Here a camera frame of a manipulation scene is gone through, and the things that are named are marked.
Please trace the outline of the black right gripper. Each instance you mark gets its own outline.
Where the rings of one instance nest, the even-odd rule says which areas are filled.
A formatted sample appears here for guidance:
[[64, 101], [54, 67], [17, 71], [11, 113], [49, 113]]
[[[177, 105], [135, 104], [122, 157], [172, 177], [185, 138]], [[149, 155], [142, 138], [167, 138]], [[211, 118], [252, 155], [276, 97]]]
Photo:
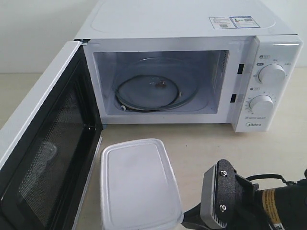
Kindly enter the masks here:
[[192, 230], [257, 230], [252, 203], [258, 188], [221, 159], [205, 172], [201, 201], [184, 213], [182, 225]]

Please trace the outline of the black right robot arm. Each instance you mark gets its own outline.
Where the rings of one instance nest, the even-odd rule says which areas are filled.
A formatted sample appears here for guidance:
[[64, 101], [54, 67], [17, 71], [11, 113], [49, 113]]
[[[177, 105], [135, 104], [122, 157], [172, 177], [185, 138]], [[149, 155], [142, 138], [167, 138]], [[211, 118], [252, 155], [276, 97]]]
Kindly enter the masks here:
[[221, 159], [204, 174], [201, 201], [181, 224], [191, 230], [305, 230], [307, 180], [287, 181], [279, 174], [244, 178]]

